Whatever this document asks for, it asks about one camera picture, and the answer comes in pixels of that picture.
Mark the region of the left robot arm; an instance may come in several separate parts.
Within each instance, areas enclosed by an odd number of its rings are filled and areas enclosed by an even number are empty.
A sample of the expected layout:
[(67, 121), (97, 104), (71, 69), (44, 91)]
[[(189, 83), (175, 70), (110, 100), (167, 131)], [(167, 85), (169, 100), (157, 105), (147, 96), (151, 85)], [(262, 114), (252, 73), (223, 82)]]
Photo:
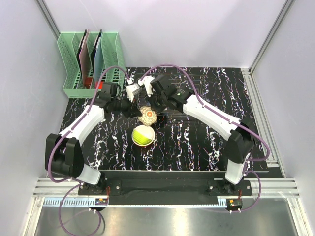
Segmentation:
[(135, 104), (135, 96), (141, 91), (138, 84), (126, 87), (126, 96), (119, 98), (119, 85), (105, 82), (85, 107), (82, 114), (65, 130), (49, 134), (45, 146), (45, 169), (51, 181), (57, 183), (53, 174), (73, 179), (100, 195), (106, 190), (105, 174), (85, 164), (81, 145), (91, 131), (105, 116), (113, 111), (121, 112), (126, 118), (138, 117), (142, 113)]

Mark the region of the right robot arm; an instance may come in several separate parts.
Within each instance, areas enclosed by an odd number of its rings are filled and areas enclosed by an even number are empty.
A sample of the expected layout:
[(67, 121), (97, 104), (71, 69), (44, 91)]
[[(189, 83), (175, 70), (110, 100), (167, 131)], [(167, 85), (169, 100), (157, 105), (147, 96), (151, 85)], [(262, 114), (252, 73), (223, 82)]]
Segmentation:
[(212, 106), (187, 87), (178, 88), (166, 75), (145, 76), (147, 100), (156, 113), (177, 110), (192, 116), (217, 131), (225, 140), (223, 156), (227, 158), (224, 191), (234, 195), (241, 189), (246, 161), (255, 145), (253, 122), (241, 120)]

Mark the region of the cream mandala pattern bowl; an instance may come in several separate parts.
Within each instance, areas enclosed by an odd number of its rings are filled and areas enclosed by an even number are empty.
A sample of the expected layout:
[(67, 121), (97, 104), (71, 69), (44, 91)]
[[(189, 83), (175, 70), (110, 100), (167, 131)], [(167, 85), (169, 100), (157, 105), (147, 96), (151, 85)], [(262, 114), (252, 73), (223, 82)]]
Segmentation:
[(155, 111), (151, 109), (149, 106), (142, 106), (140, 109), (141, 116), (138, 117), (138, 120), (145, 126), (153, 125), (158, 117)]

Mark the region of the green patterned bowl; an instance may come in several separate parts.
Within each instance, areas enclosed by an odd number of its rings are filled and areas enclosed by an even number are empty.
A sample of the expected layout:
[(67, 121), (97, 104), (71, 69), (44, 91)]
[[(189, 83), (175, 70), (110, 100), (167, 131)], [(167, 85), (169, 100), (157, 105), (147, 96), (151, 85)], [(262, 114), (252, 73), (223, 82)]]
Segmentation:
[(139, 125), (132, 131), (133, 142), (141, 147), (151, 144), (155, 138), (155, 131), (150, 126)]

